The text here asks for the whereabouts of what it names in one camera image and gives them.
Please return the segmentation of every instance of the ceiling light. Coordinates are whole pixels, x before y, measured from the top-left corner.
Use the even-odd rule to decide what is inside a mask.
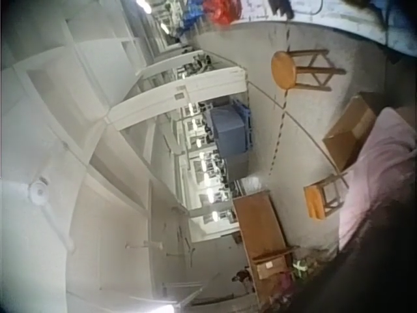
[[[208,202],[210,202],[210,203],[214,202],[213,189],[211,189],[211,188],[207,189],[207,197],[208,197]]]
[[[195,119],[192,119],[192,123],[193,123],[193,129],[197,130],[198,126],[197,126],[197,122],[195,121]]]
[[[211,212],[211,216],[213,218],[213,221],[215,221],[215,222],[219,221],[219,213],[217,213],[217,211]]]
[[[203,171],[207,171],[207,164],[206,164],[206,161],[201,160],[201,168],[203,169]]]
[[[164,23],[161,23],[161,28],[162,30],[165,32],[165,34],[169,34],[169,29],[167,27],[167,25],[165,25]]]
[[[190,109],[190,115],[193,116],[194,115],[194,107],[192,103],[188,104],[188,108]]]
[[[136,3],[145,11],[146,14],[152,13],[151,6],[145,0],[136,0]]]
[[[173,305],[164,305],[156,310],[149,311],[148,313],[174,313],[175,309]]]
[[[210,177],[209,177],[209,174],[208,173],[204,173],[204,184],[206,186],[210,186],[211,185],[210,184]]]

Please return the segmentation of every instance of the red bag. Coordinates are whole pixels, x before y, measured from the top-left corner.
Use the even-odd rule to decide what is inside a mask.
[[[203,8],[208,18],[219,25],[230,25],[240,18],[240,0],[204,0]]]

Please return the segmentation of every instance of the workbench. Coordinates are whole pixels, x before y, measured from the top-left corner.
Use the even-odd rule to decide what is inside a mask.
[[[233,205],[239,221],[258,303],[262,306],[276,292],[280,278],[279,274],[276,274],[261,280],[254,259],[271,252],[285,250],[287,245],[268,192],[258,192],[236,198],[233,200]],[[282,271],[285,271],[287,265],[284,261],[282,264]]]

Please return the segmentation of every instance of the factory floor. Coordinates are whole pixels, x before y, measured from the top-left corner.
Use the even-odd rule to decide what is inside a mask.
[[[211,53],[218,67],[238,65],[247,71],[254,147],[246,192],[270,190],[290,245],[332,246],[337,242],[338,214],[311,219],[303,193],[304,186],[335,173],[322,139],[359,91],[388,91],[392,106],[415,103],[415,60],[402,57],[391,64],[373,42],[301,24],[259,22],[215,29],[200,23],[190,39]],[[288,47],[328,49],[331,62],[347,73],[330,80],[331,92],[292,90],[285,97],[272,79],[270,60]]]

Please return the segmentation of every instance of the chair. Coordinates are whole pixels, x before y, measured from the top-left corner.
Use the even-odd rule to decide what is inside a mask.
[[[344,75],[346,71],[341,68],[335,68],[334,65],[327,58],[328,50],[300,50],[283,52],[278,51],[274,54],[271,60],[272,77],[278,87],[289,89],[307,89],[316,91],[331,91],[327,86],[333,75]],[[315,67],[314,62],[317,57],[321,55],[328,63],[328,67]],[[297,66],[295,57],[311,57],[311,60],[306,67]],[[309,85],[306,83],[297,83],[297,76],[299,74],[311,74],[317,85]],[[321,82],[317,74],[327,74],[327,78]]]
[[[341,200],[336,181],[341,177],[338,175],[330,175],[329,177],[318,181],[310,186],[304,187],[304,195],[308,208],[308,215],[311,218],[324,220],[337,209],[339,209],[343,202]],[[333,185],[335,190],[335,197],[328,200],[324,188]]]

